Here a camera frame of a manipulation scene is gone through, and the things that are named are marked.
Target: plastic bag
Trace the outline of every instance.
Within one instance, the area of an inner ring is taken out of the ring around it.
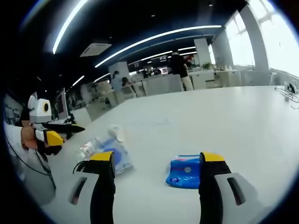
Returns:
[[[113,151],[115,160],[115,174],[120,174],[124,170],[132,167],[128,152],[125,147],[115,138],[108,138],[102,141],[100,138],[95,138],[84,144],[78,150],[78,162],[89,160],[96,153]]]

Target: white table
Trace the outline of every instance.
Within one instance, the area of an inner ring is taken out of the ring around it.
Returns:
[[[75,151],[118,124],[135,169],[116,177],[114,222],[198,224],[198,191],[166,185],[177,154],[221,154],[265,206],[274,206],[299,164],[299,112],[274,87],[233,87],[135,98],[112,109],[49,159],[57,186],[71,175]]]

